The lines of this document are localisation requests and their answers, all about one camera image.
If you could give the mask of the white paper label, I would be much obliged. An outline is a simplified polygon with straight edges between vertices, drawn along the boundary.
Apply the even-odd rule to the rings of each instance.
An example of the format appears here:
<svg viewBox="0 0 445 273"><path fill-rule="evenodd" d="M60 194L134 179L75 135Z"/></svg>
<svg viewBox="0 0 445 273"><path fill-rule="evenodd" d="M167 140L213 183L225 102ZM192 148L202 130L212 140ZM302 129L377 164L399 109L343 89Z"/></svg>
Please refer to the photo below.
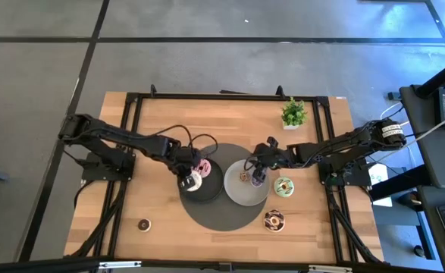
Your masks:
<svg viewBox="0 0 445 273"><path fill-rule="evenodd" d="M368 169L371 185L379 184L388 179L387 167L377 164Z"/></svg>

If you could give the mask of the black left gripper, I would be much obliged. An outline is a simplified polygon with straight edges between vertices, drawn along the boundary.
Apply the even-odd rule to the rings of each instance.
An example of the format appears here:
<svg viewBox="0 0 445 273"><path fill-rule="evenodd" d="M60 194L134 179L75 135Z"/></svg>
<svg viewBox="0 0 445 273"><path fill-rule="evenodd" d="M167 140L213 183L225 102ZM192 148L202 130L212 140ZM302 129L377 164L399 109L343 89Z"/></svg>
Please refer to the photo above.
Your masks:
<svg viewBox="0 0 445 273"><path fill-rule="evenodd" d="M170 163L168 169L179 178L179 190L188 191L190 188L190 175L194 178L201 179L201 174L192 170L198 166L202 155L201 152L188 146L177 146L170 151Z"/></svg>

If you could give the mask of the grey side desk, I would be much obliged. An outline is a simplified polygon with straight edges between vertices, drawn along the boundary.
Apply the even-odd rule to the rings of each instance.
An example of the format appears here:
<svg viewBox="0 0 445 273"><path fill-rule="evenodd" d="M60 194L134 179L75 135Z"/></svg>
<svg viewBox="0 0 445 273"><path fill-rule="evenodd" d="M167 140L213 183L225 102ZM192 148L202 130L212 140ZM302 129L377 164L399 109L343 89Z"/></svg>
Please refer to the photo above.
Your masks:
<svg viewBox="0 0 445 273"><path fill-rule="evenodd" d="M438 206L445 206L445 189L418 187L418 193L434 238L437 253L445 271L445 229L437 213Z"/></svg>

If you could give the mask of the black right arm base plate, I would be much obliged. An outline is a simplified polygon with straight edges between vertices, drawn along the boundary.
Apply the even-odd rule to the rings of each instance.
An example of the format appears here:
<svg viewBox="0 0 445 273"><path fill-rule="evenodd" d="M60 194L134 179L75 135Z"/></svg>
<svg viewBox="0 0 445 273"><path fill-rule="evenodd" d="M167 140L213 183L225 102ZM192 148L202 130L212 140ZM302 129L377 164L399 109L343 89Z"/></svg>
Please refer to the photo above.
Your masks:
<svg viewBox="0 0 445 273"><path fill-rule="evenodd" d="M338 170L334 170L331 165L320 163L318 171L320 181L327 186L358 186L366 187L371 185L371 178L368 170L372 164L350 162Z"/></svg>

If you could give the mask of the silver metal bracket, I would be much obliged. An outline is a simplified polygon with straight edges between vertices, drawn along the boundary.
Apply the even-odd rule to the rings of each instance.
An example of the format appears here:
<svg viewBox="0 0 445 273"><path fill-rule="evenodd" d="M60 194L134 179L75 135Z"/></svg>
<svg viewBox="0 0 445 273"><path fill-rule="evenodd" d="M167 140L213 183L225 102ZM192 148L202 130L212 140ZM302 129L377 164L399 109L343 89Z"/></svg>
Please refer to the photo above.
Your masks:
<svg viewBox="0 0 445 273"><path fill-rule="evenodd" d="M111 262L100 262L99 270L112 270L117 268L137 268L141 267L141 261L111 261Z"/></svg>
<svg viewBox="0 0 445 273"><path fill-rule="evenodd" d="M309 265L308 273L353 273L353 269L334 265Z"/></svg>

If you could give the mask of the grey round plate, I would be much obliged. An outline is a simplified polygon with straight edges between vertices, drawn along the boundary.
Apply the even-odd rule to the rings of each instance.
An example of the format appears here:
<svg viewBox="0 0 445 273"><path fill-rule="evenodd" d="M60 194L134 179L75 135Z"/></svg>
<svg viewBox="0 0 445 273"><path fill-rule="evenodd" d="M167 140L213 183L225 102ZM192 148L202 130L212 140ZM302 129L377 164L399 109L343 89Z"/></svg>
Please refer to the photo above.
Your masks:
<svg viewBox="0 0 445 273"><path fill-rule="evenodd" d="M227 195L237 204L242 206L256 206L266 200L271 189L269 176L266 177L261 187L251 185L251 180L242 182L240 172L244 170L245 160L234 162L225 172L224 188Z"/></svg>

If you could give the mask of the grey thin rod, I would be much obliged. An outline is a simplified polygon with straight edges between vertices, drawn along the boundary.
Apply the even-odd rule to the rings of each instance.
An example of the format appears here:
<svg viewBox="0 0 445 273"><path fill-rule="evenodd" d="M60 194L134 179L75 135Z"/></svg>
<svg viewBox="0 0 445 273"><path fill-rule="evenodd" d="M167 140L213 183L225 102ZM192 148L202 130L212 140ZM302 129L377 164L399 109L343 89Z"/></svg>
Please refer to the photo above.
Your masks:
<svg viewBox="0 0 445 273"><path fill-rule="evenodd" d="M399 152L401 149L406 149L408 146L412 145L413 143L416 143L417 141L425 138L427 135L433 133L434 131L438 130L438 129L442 129L443 126L445 125L445 121L440 122L439 124L435 125L434 127L432 127L430 130L425 131L424 133L421 133L418 135L417 138L415 138L412 142L407 143L406 145L404 145L401 148L398 148L397 151L392 151L389 154L386 154L384 157L380 158L379 160L374 160L375 163L379 163L379 164L383 164L383 160L397 152Z"/></svg>

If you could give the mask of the mint green frosted donut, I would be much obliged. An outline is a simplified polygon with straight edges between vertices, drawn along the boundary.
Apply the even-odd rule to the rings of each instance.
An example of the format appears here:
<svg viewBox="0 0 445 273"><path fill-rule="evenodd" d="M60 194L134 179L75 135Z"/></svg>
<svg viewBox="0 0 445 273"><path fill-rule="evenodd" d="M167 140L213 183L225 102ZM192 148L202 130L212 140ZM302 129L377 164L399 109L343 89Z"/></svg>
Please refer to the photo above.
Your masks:
<svg viewBox="0 0 445 273"><path fill-rule="evenodd" d="M279 177L274 182L274 191L279 197L290 197L294 192L294 183L288 177Z"/></svg>

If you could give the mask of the round dark grey woven placemat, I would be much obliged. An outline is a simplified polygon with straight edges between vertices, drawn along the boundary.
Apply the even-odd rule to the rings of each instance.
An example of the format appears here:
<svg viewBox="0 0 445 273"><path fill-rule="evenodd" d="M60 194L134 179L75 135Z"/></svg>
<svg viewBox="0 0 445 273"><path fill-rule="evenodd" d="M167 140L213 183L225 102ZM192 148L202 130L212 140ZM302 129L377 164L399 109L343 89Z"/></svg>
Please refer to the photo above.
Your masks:
<svg viewBox="0 0 445 273"><path fill-rule="evenodd" d="M202 151L221 167L224 175L234 162L250 156L249 150L229 143L206 146ZM180 195L180 201L191 219L213 231L235 231L247 226L260 215L266 200L256 206L242 206L227 195L224 187L217 197L208 202L192 202Z"/></svg>

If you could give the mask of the green plant in white pot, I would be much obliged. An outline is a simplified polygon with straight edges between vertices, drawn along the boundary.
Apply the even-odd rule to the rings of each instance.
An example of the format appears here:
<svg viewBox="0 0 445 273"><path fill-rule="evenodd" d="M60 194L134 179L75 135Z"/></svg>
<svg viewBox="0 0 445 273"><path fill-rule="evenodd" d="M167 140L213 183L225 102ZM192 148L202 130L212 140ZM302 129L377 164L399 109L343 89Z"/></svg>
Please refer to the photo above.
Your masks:
<svg viewBox="0 0 445 273"><path fill-rule="evenodd" d="M285 130L295 130L306 122L307 111L304 102L296 101L293 97L282 108L281 119Z"/></svg>

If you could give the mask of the large chocolate sprinkled donut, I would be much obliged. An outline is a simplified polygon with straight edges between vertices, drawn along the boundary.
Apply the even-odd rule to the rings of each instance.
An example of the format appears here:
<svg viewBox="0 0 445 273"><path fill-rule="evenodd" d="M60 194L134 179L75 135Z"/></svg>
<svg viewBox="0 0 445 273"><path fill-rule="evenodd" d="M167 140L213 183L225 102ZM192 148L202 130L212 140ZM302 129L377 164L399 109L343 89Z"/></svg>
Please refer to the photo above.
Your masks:
<svg viewBox="0 0 445 273"><path fill-rule="evenodd" d="M272 209L265 213L263 223L267 230L277 233L284 229L285 217L277 209Z"/></svg>

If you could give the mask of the black aluminium table frame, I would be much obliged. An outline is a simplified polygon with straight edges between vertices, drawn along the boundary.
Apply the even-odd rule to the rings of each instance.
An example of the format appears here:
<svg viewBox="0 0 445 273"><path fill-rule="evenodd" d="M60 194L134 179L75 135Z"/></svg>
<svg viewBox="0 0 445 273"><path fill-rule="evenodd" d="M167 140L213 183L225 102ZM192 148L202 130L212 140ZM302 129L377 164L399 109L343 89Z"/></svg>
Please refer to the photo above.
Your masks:
<svg viewBox="0 0 445 273"><path fill-rule="evenodd" d="M142 103L139 131L167 129L180 140L195 134L198 148L218 142L253 150L268 137L285 147L353 129L345 98L306 103L307 120L296 130L283 128L283 106L277 96L156 93ZM114 254L141 260L334 264L334 239L339 238L342 257L350 259L344 230L331 228L318 168L284 170L283 176L295 183L294 194L283 198L270 193L264 206L265 211L277 209L284 215L282 231L266 230L261 215L238 230L213 231L186 213L174 175L163 164L139 156L127 185ZM138 229L142 218L152 223L148 232Z"/></svg>

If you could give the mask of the large white frosted donut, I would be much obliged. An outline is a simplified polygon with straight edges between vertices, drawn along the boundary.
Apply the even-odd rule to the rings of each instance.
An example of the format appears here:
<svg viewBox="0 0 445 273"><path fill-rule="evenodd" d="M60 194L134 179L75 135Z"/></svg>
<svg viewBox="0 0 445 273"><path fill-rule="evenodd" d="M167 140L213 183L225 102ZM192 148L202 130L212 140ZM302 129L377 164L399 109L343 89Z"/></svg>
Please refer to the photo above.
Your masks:
<svg viewBox="0 0 445 273"><path fill-rule="evenodd" d="M187 192L197 191L202 186L202 178L194 178L191 174L188 177L190 177L190 188Z"/></svg>

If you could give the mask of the pink frosted donut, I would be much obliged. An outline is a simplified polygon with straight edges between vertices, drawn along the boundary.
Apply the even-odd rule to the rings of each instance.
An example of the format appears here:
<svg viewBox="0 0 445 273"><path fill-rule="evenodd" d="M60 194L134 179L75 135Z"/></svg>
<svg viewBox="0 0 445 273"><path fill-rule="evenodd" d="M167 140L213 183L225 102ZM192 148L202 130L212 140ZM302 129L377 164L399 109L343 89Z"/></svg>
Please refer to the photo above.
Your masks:
<svg viewBox="0 0 445 273"><path fill-rule="evenodd" d="M205 178L210 175L212 165L208 159L202 158L194 170L200 174L201 178Z"/></svg>

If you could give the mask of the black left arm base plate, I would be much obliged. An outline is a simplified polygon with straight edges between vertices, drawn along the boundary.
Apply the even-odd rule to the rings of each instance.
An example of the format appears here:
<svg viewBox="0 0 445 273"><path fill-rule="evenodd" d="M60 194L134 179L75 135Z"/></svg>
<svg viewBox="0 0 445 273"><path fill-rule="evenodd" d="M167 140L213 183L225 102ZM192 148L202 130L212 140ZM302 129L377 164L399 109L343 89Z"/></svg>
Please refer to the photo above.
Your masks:
<svg viewBox="0 0 445 273"><path fill-rule="evenodd" d="M124 165L115 167L106 164L102 159L90 152L87 154L86 163L83 165L83 180L130 180L133 176L134 163L136 156L134 154L126 154L124 156Z"/></svg>

